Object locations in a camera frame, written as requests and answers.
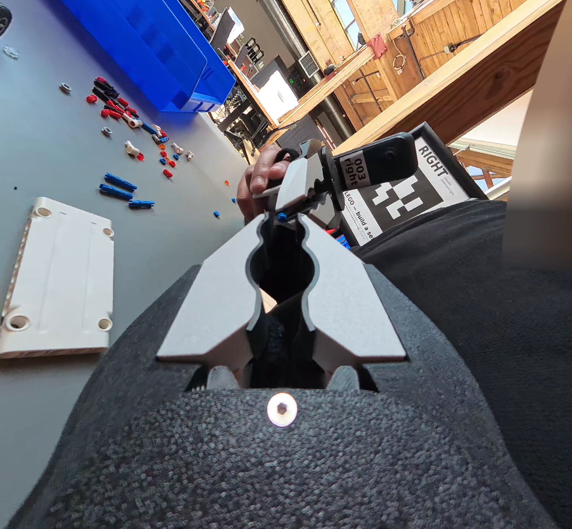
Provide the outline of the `wooden office desk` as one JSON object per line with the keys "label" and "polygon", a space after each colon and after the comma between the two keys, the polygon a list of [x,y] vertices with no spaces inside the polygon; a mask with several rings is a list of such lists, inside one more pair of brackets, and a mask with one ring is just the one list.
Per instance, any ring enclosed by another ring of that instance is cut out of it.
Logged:
{"label": "wooden office desk", "polygon": [[253,106],[256,108],[256,110],[258,112],[260,112],[261,114],[263,114],[263,116],[268,120],[269,127],[271,129],[273,129],[273,130],[278,129],[279,124],[275,121],[274,118],[272,118],[270,113],[267,111],[267,109],[261,103],[259,96],[258,96],[258,92],[256,91],[256,89],[255,89],[254,85],[251,83],[251,81],[247,78],[246,75],[244,75],[242,73],[240,68],[237,67],[237,65],[233,62],[232,59],[227,59],[226,61],[227,61],[227,65],[228,65],[229,70],[235,76],[235,79],[237,80],[237,82],[239,83],[241,88],[243,89],[243,91],[244,91],[245,95],[247,96],[247,98],[249,99],[249,101],[253,104]]}

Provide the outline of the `white lego panel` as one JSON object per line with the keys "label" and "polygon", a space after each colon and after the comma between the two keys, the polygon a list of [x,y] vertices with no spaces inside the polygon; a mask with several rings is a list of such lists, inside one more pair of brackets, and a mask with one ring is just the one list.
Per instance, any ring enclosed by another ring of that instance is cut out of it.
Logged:
{"label": "white lego panel", "polygon": [[35,199],[2,310],[1,359],[109,347],[113,236],[108,218]]}

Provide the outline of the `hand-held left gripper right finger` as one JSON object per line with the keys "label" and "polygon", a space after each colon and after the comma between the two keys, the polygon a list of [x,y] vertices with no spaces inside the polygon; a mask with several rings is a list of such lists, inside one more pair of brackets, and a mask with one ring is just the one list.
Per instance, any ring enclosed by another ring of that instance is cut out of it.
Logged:
{"label": "hand-held left gripper right finger", "polygon": [[313,271],[300,297],[295,360],[314,362],[330,374],[342,366],[405,361],[405,347],[366,265],[306,215],[297,215],[297,225]]}

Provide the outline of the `blue plastic bin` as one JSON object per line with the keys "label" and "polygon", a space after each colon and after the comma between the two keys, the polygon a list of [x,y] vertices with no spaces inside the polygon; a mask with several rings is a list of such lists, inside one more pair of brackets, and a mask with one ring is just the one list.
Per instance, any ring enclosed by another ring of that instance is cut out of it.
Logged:
{"label": "blue plastic bin", "polygon": [[178,0],[60,0],[162,112],[209,112],[234,77]]}

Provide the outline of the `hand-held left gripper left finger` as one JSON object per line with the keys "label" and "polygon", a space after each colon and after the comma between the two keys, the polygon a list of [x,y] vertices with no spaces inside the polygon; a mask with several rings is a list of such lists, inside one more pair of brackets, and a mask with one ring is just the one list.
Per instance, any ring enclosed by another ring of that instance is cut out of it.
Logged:
{"label": "hand-held left gripper left finger", "polygon": [[228,368],[247,387],[268,340],[260,282],[269,268],[271,218],[261,214],[198,269],[157,352],[165,362]]}

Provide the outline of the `black framed marker sign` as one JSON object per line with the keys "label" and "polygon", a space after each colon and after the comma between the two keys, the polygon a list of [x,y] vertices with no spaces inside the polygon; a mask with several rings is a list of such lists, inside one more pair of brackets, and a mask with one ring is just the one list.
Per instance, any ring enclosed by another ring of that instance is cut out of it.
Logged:
{"label": "black framed marker sign", "polygon": [[423,122],[411,131],[418,169],[404,179],[370,185],[350,184],[339,227],[328,231],[343,246],[363,246],[389,228],[470,199],[487,200],[451,150]]}

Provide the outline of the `black office chair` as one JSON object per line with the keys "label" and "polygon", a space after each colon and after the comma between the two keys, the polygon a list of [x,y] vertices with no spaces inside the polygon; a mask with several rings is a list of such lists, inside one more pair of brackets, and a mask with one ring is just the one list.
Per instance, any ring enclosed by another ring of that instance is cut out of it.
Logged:
{"label": "black office chair", "polygon": [[247,164],[254,160],[255,152],[268,137],[269,119],[256,111],[247,99],[227,99],[213,119],[216,127],[232,146],[242,155]]}

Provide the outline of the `pile of small lego pieces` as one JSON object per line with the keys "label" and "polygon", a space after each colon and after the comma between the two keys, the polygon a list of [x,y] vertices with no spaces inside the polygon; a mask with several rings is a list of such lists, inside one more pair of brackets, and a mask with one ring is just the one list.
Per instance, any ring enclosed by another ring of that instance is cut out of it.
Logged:
{"label": "pile of small lego pieces", "polygon": [[85,100],[93,106],[98,103],[101,104],[101,118],[124,122],[131,130],[147,134],[157,147],[159,164],[168,168],[169,171],[176,168],[179,161],[190,162],[195,157],[190,150],[184,150],[172,141],[161,126],[145,123],[135,107],[124,99],[118,90],[103,77],[95,78],[91,93],[86,96]]}

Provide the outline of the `white box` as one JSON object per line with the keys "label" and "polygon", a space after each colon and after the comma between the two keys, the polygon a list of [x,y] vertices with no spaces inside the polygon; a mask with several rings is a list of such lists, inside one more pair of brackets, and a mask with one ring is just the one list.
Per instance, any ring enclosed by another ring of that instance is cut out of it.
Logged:
{"label": "white box", "polygon": [[294,110],[299,104],[289,83],[278,70],[269,76],[268,81],[256,92],[256,96],[275,123],[278,123],[282,116]]}

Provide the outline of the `person's right hand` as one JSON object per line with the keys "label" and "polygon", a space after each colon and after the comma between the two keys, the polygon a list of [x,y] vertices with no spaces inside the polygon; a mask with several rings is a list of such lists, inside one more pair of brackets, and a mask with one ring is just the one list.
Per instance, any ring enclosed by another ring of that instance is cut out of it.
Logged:
{"label": "person's right hand", "polygon": [[292,158],[286,153],[281,161],[276,161],[281,148],[277,145],[266,146],[255,164],[245,170],[237,187],[237,205],[247,225],[259,214],[268,211],[270,197],[255,198],[268,189],[271,182],[282,180]]}

